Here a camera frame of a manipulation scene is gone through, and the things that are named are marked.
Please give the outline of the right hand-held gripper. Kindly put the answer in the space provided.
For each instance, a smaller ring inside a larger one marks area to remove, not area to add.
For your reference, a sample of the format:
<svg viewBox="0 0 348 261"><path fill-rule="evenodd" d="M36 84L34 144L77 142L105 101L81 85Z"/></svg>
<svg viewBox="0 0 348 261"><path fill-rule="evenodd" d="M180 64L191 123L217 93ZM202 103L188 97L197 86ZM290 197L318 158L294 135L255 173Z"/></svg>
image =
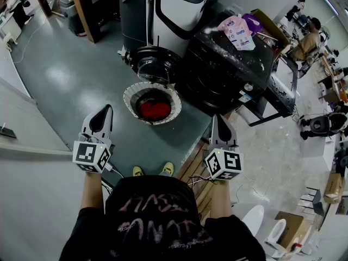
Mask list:
<svg viewBox="0 0 348 261"><path fill-rule="evenodd" d="M243 154L238 145L213 145L236 144L237 134L230 122L220 114L215 114L212 122L210 136L211 145L208 153L203 157L204 163L214 181L228 181L243 173Z"/></svg>

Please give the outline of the white slotted laundry basket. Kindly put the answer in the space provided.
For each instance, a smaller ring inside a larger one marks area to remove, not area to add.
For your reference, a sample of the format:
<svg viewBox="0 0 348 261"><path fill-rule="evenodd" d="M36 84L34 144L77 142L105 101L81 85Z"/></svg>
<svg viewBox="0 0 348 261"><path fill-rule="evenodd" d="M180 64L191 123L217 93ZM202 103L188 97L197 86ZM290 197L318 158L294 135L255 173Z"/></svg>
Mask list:
<svg viewBox="0 0 348 261"><path fill-rule="evenodd" d="M145 120L140 114L140 107L136 105L136 101L144 94L160 96L163 99L163 102L168 103L171 106L171 112L169 116L161 121L156 122ZM160 125L167 123L175 119L182 109L182 103L177 92L165 85L158 83L140 82L133 84L125 90L123 94L123 100L133 116L148 125Z"/></svg>

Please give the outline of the red garment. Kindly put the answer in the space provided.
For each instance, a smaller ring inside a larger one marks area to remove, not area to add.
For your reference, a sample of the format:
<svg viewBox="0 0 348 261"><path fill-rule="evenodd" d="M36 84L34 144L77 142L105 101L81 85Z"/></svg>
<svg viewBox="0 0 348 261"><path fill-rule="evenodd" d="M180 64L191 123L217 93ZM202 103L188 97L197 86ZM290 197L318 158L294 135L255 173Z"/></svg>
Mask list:
<svg viewBox="0 0 348 261"><path fill-rule="evenodd" d="M161 121L169 116L171 106L166 102L147 101L140 106L141 116L148 121Z"/></svg>

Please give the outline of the black washing machine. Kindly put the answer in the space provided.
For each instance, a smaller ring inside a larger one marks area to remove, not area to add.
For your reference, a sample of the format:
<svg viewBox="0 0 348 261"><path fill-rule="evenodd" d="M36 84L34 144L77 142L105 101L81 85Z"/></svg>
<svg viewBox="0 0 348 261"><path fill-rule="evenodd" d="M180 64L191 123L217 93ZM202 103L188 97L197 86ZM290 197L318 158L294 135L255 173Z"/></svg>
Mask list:
<svg viewBox="0 0 348 261"><path fill-rule="evenodd" d="M216 26L202 28L190 40L176 91L209 116L227 114L268 87L273 50L258 37L255 48L239 51Z"/></svg>

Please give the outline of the person's right forearm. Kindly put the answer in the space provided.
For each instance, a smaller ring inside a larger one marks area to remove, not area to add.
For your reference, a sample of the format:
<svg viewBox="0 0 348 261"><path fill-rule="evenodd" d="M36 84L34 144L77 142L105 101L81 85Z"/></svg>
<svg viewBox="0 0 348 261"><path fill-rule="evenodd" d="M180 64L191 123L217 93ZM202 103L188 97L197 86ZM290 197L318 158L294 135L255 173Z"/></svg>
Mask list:
<svg viewBox="0 0 348 261"><path fill-rule="evenodd" d="M216 181L212 186L210 217L212 219L231 216L232 203L229 193L229 181Z"/></svg>

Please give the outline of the person's left forearm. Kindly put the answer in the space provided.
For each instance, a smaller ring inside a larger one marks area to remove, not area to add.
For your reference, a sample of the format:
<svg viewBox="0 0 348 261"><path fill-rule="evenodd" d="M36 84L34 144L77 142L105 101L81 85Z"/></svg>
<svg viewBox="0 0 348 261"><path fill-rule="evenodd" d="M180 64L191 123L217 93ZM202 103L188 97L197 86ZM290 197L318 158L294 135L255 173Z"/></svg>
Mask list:
<svg viewBox="0 0 348 261"><path fill-rule="evenodd" d="M81 210L98 210L104 214L104 200L101 174L87 172L85 174L82 193Z"/></svg>

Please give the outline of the large white black machine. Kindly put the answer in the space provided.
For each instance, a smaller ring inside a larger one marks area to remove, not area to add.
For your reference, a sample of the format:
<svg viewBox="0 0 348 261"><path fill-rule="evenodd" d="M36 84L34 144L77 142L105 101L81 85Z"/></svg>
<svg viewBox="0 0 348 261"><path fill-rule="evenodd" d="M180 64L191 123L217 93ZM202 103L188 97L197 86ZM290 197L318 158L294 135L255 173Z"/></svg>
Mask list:
<svg viewBox="0 0 348 261"><path fill-rule="evenodd" d="M202 16L216 0L119 0L123 53L166 48L184 57Z"/></svg>

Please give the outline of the white toilet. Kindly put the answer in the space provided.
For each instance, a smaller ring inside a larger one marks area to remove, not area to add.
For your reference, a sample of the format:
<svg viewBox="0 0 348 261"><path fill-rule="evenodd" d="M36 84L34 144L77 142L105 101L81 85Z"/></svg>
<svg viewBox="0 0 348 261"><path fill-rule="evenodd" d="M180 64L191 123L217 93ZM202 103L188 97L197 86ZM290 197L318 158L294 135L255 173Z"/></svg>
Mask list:
<svg viewBox="0 0 348 261"><path fill-rule="evenodd" d="M242 222L248 227L255 237L258 233L264 218L264 207L260 204L242 204Z"/></svg>
<svg viewBox="0 0 348 261"><path fill-rule="evenodd" d="M285 251L285 248L282 247L278 240L282 236L285 227L286 227L286 220L280 219L280 220L274 220L274 219L267 219L266 220L266 237L265 237L265 243L271 245L272 247L276 248L279 251Z"/></svg>

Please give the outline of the black white robot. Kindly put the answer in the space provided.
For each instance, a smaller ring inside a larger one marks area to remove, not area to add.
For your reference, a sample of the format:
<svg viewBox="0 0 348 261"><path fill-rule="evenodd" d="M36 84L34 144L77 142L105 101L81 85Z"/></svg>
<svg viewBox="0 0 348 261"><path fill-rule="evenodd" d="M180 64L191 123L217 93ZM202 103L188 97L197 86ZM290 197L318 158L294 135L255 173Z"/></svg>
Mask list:
<svg viewBox="0 0 348 261"><path fill-rule="evenodd" d="M302 119L300 125L310 130L300 132L303 140L314 137L331 137L348 127L348 116L344 113L329 113L312 119Z"/></svg>

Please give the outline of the pink detergent pouch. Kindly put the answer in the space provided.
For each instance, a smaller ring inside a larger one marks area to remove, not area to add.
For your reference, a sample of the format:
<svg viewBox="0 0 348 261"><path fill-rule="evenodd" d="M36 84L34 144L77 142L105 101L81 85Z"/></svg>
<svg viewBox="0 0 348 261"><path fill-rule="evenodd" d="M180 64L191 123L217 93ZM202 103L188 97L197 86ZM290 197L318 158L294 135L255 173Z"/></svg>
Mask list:
<svg viewBox="0 0 348 261"><path fill-rule="evenodd" d="M252 51L256 47L252 39L252 33L241 15L228 17L218 25L217 29L225 33L228 40L238 51Z"/></svg>

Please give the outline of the person's black printed t-shirt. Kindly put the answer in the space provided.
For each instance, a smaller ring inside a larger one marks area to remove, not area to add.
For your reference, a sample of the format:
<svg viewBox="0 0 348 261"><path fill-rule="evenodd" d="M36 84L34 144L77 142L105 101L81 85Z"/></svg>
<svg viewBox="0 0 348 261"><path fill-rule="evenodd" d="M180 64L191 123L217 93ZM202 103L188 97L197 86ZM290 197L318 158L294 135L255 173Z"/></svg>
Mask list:
<svg viewBox="0 0 348 261"><path fill-rule="evenodd" d="M235 215L202 225L193 191L168 176L121 179L104 214L80 210L59 261L266 261Z"/></svg>

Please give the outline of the purple plastic bag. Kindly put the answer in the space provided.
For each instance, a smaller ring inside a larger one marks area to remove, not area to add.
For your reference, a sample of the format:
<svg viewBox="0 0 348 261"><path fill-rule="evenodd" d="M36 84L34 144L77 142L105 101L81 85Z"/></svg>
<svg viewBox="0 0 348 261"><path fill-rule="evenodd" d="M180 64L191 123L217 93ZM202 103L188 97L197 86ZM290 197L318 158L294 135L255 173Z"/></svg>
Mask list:
<svg viewBox="0 0 348 261"><path fill-rule="evenodd" d="M242 18L246 21L251 36L255 36L257 33L263 30L263 25L259 19L252 14L243 14Z"/></svg>

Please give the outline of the open cardboard box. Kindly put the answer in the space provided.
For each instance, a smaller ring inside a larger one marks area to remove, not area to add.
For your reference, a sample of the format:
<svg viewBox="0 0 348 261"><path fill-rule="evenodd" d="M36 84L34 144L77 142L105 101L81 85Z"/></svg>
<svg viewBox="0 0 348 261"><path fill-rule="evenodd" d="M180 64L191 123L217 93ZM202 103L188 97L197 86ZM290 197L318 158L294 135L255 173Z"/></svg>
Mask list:
<svg viewBox="0 0 348 261"><path fill-rule="evenodd" d="M286 54L290 49L290 41L278 26L260 9L251 11L251 14L260 21L263 28L257 36L271 47L278 57L280 54Z"/></svg>

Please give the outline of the black metal chair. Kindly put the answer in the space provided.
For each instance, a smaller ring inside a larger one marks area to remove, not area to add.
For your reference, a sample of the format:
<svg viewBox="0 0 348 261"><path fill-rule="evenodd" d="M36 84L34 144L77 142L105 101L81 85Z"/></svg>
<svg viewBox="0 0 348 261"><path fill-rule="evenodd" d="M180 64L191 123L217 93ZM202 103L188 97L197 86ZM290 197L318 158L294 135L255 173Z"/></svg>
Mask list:
<svg viewBox="0 0 348 261"><path fill-rule="evenodd" d="M297 205L312 210L316 215L325 215L319 189L306 187L305 194L300 197Z"/></svg>

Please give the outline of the brown cardboard box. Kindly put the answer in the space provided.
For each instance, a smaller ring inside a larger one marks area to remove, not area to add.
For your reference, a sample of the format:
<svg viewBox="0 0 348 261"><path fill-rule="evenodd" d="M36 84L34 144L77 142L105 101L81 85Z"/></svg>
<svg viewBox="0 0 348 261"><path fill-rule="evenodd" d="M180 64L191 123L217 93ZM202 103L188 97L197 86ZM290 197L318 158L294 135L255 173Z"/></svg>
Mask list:
<svg viewBox="0 0 348 261"><path fill-rule="evenodd" d="M326 189L323 195L324 201L328 204L340 202L345 188L345 178L340 173L332 173L328 178Z"/></svg>
<svg viewBox="0 0 348 261"><path fill-rule="evenodd" d="M303 216L286 212L278 212L275 219L284 219L286 221L285 229L277 243L288 252L293 252L301 248L309 236L312 223Z"/></svg>

